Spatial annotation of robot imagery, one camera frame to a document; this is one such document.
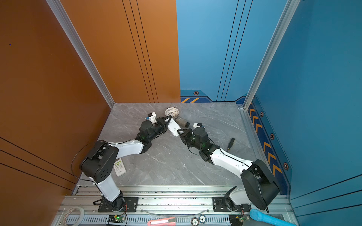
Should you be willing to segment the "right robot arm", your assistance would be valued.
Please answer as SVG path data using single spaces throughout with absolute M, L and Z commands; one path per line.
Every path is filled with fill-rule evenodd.
M 280 193 L 280 185 L 262 160 L 249 161 L 230 154 L 212 141 L 202 126 L 177 133 L 187 148 L 199 151 L 205 162 L 222 167 L 242 180 L 242 187 L 234 186 L 224 196 L 224 205 L 229 211 L 238 211 L 246 204 L 269 210 L 269 204 Z

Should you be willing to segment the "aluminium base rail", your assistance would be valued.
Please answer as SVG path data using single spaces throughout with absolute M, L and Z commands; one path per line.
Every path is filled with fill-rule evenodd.
M 53 226 L 112 226 L 109 215 L 124 215 L 126 222 L 114 226 L 146 226 L 148 221 L 176 217 L 176 225 L 192 226 L 191 219 L 203 214 L 201 226 L 230 226 L 229 215 L 242 215 L 243 226 L 264 226 L 249 216 L 252 204 L 229 212 L 222 204 L 231 186 L 121 186 L 126 204 L 114 212 L 100 204 L 101 193 L 95 185 L 76 186 L 65 196 L 52 222 Z

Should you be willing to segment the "green circuit board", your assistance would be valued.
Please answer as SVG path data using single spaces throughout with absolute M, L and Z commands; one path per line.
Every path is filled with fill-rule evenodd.
M 244 217 L 242 215 L 229 215 L 229 222 L 231 226 L 243 226 Z
M 126 222 L 126 217 L 124 215 L 109 215 L 107 223 L 111 225 L 120 225 Z

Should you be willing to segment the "green circuit board right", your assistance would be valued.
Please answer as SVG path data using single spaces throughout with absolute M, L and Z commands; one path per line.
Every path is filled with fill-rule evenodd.
M 242 215 L 229 215 L 229 222 L 231 226 L 243 226 L 244 217 Z

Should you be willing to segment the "white air conditioner remote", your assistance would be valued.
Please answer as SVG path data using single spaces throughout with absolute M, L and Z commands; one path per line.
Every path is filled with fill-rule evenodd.
M 182 128 L 176 123 L 176 124 L 169 124 L 168 130 L 175 136 L 178 137 L 179 133 L 178 130 L 181 130 Z

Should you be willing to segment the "blue foam tube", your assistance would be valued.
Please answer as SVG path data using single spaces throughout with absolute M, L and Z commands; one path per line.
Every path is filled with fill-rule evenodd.
M 271 224 L 274 226 L 296 226 L 295 224 L 292 224 L 292 223 L 286 222 L 284 220 L 263 214 L 262 212 L 260 212 L 258 210 L 251 209 L 249 212 L 249 215 L 250 215 L 251 219 L 253 219 L 255 221 L 268 223 L 268 224 Z

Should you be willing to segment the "aluminium corner post left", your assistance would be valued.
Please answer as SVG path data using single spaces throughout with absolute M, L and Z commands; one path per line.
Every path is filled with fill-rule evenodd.
M 61 25 L 63 31 L 70 40 L 73 48 L 76 50 L 78 56 L 80 57 L 82 63 L 86 67 L 99 91 L 101 92 L 103 98 L 107 102 L 110 109 L 115 105 L 115 101 L 112 98 L 105 82 L 103 81 L 98 69 L 96 68 L 93 60 L 91 59 L 83 41 L 81 40 L 76 28 L 74 27 L 70 17 L 68 16 L 65 8 L 63 7 L 61 1 L 59 0 L 46 0 L 48 6 L 52 10 L 54 16 Z

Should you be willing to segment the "white mesh basket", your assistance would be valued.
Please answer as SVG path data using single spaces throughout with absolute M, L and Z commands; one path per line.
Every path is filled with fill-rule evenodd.
M 172 116 L 174 119 L 179 116 L 179 109 L 176 107 L 169 107 L 165 110 L 165 116 Z

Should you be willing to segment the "black yellow handled screwdriver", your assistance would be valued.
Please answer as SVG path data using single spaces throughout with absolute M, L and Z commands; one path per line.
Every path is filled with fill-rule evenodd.
M 235 138 L 231 138 L 228 146 L 227 146 L 227 152 L 230 151 L 230 149 L 232 148 L 233 144 L 235 142 Z

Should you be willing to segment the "aluminium corner post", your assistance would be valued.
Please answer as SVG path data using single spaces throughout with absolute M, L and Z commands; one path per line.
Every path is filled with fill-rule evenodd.
M 59 0 L 46 0 L 48 6 L 52 10 L 54 16 L 61 25 L 63 31 L 70 40 L 73 48 L 76 50 L 78 56 L 80 57 L 82 63 L 86 67 L 99 91 L 101 92 L 103 98 L 107 102 L 110 109 L 115 105 L 115 101 L 112 98 L 105 82 L 103 81 L 98 69 L 96 68 L 93 60 L 91 59 L 83 41 L 81 40 L 76 28 L 74 27 L 70 17 L 68 16 L 65 8 L 63 7 L 61 1 Z
M 274 30 L 272 38 L 268 44 L 266 52 L 263 56 L 263 59 L 260 63 L 260 66 L 255 74 L 253 82 L 248 91 L 247 97 L 244 101 L 243 107 L 244 110 L 248 110 L 253 98 L 256 95 L 256 92 L 269 68 L 269 65 L 284 37 L 284 34 L 300 4 L 300 0 L 288 0 L 284 10 L 281 14 L 281 17 L 277 23 L 277 26 Z

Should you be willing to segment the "round badge pair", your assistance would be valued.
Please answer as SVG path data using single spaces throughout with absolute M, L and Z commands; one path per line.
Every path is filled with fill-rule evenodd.
M 191 219 L 192 226 L 201 226 L 206 223 L 206 216 L 201 214 L 198 217 L 193 217 Z

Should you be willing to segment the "green circuit board left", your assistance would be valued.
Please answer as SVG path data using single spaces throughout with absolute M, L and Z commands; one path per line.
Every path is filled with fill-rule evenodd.
M 124 215 L 109 215 L 107 223 L 111 225 L 120 225 L 126 222 L 126 217 Z

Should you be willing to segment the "aluminium corner post right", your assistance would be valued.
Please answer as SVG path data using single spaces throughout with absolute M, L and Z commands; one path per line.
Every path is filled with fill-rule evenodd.
M 253 98 L 256 95 L 256 92 L 269 68 L 269 65 L 284 37 L 284 34 L 300 4 L 300 0 L 288 0 L 284 10 L 281 14 L 281 17 L 277 23 L 277 26 L 274 30 L 272 38 L 268 44 L 266 52 L 263 56 L 263 59 L 260 63 L 260 66 L 255 74 L 253 82 L 248 91 L 247 97 L 244 101 L 243 107 L 244 110 L 248 110 Z

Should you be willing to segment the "pink utility knife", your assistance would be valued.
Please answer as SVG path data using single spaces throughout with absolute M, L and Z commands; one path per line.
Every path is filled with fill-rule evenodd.
M 176 226 L 176 217 L 150 220 L 147 226 Z

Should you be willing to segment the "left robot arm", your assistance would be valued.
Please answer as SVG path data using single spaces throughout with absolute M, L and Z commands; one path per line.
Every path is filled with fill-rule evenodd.
M 155 123 L 143 121 L 133 140 L 121 143 L 99 140 L 80 164 L 80 169 L 100 190 L 103 203 L 111 211 L 120 211 L 124 206 L 123 193 L 111 176 L 114 163 L 128 155 L 146 153 L 152 146 L 151 141 L 167 132 L 171 119 L 172 116 L 167 116 L 156 118 Z

